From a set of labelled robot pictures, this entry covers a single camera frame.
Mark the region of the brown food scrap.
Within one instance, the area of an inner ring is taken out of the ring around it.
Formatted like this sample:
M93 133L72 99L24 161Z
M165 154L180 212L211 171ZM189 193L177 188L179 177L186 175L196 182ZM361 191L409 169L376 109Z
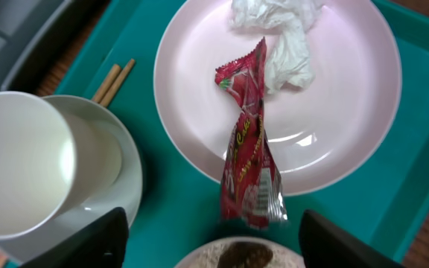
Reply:
M273 250L260 243L232 243L220 255L217 268L264 268L273 259Z

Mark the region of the pink bowl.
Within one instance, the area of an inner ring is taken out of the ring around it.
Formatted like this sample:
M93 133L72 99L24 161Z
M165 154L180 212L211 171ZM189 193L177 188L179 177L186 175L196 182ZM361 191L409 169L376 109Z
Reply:
M269 240L256 237L228 237L207 243L185 256L175 267L217 267L220 255L236 242L260 243L273 250L267 268L306 268L304 259L294 251Z

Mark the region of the white tissue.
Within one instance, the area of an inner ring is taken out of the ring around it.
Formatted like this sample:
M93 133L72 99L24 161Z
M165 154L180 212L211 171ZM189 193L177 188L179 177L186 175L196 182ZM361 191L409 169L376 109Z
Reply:
M275 94L285 85L306 89L313 83L307 33L322 14L324 4L323 0L232 1L233 28L279 32L264 70L268 93Z

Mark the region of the white paper cup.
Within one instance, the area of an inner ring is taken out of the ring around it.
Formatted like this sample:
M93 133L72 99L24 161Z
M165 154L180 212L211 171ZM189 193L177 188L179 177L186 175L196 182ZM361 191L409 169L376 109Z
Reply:
M0 92L0 239L32 232L109 187L116 137L22 92Z

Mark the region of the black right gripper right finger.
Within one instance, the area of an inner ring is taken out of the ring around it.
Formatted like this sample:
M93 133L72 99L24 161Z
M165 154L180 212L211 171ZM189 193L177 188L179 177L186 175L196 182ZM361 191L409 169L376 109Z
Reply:
M313 211L304 211L299 247L307 268L404 268Z

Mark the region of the red snack wrapper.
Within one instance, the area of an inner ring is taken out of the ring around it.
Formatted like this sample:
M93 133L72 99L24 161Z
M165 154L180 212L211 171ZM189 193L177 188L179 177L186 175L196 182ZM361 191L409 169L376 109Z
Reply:
M230 134L220 190L221 217L254 229L287 219L282 178L264 128L266 40L215 70L214 81L240 107Z

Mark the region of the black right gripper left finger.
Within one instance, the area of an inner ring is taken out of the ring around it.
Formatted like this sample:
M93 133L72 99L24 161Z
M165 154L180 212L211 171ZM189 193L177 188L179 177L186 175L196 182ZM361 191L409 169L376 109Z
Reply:
M117 207L21 268L121 268L128 237L126 212Z

